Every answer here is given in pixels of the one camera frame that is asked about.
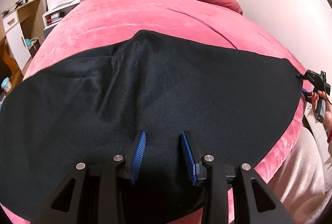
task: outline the handheld device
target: handheld device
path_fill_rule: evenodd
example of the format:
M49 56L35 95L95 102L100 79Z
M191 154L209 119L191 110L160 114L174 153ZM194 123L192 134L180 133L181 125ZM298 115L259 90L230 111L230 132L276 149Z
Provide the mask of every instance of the handheld device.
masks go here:
M311 70L307 70L305 74L300 74L298 76L299 79L308 80L311 84L313 84L314 89L313 92L317 92L318 90L326 92L326 94L330 95L331 85L326 82L326 72L321 71L320 74L313 72ZM302 90L304 98L307 102L312 103L311 100L311 92L307 92L306 90ZM326 111L326 102L322 97L318 98L318 102L315 106L315 118L323 123L324 115Z

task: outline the finger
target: finger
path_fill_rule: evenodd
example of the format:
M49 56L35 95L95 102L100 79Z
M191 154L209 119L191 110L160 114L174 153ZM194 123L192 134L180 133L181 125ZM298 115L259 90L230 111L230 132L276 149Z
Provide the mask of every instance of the finger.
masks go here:
M311 104L312 104L312 111L313 111L314 114L316 113L316 111L315 111L315 106L316 106L317 101L318 101L318 100L317 100L317 95L316 95L316 93L312 92L312 93L311 93Z
M325 101L326 101L326 110L327 111L332 111L332 100L331 100L331 97L326 93L326 92L323 92L323 91L320 91L318 90L318 95L320 97L322 97Z
M327 100L327 98L326 98L326 92L323 92L323 91L320 91L320 90L318 90L318 95L320 96L320 97L322 97L324 100Z

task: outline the red cord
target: red cord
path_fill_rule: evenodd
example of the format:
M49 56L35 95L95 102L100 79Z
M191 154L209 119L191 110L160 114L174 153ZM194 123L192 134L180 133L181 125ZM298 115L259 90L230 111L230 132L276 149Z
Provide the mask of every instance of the red cord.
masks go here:
M327 138L327 142L330 143L331 139L332 139L332 130L330 131L330 134Z

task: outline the pink bedspread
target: pink bedspread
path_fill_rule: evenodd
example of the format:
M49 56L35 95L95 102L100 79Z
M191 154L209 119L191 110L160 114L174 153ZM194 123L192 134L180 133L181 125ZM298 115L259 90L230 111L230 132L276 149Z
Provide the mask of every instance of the pink bedspread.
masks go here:
M225 6L198 0L84 0L53 29L26 73L29 77L43 68L81 51L130 39L146 29L197 41L207 45L235 48L262 55L287 58L300 72L299 61L270 34L232 10L235 0ZM301 99L293 121L280 140L256 166L268 182L295 145L304 111ZM229 222L234 219L232 190L228 192ZM14 224L28 223L6 210ZM202 210L179 219L177 224L200 223Z

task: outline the white container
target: white container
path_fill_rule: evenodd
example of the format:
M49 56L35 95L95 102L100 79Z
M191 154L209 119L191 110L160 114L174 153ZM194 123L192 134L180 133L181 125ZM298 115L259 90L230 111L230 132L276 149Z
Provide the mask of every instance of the white container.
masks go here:
M10 91L10 89L12 88L12 83L9 81L9 78L6 77L2 83L1 83L1 88L8 93Z

